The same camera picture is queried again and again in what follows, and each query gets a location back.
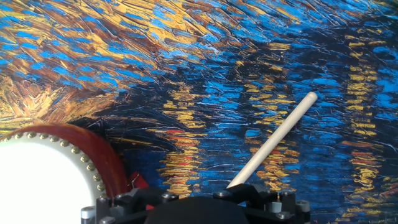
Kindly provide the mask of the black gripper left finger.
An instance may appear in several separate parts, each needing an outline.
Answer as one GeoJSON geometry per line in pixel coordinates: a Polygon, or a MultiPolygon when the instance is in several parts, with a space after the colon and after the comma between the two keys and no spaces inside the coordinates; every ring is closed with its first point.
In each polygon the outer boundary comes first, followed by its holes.
{"type": "Polygon", "coordinates": [[[111,198],[102,195],[94,205],[80,210],[80,223],[143,223],[150,210],[178,199],[178,194],[154,187],[135,188],[111,198]]]}

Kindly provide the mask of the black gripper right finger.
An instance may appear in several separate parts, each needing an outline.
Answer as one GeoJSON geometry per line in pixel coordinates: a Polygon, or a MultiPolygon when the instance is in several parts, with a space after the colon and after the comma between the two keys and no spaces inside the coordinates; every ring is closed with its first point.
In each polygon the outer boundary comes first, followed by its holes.
{"type": "Polygon", "coordinates": [[[231,202],[232,214],[246,223],[310,224],[310,202],[297,200],[292,190],[279,192],[260,185],[238,184],[213,193],[213,198],[231,202]]]}

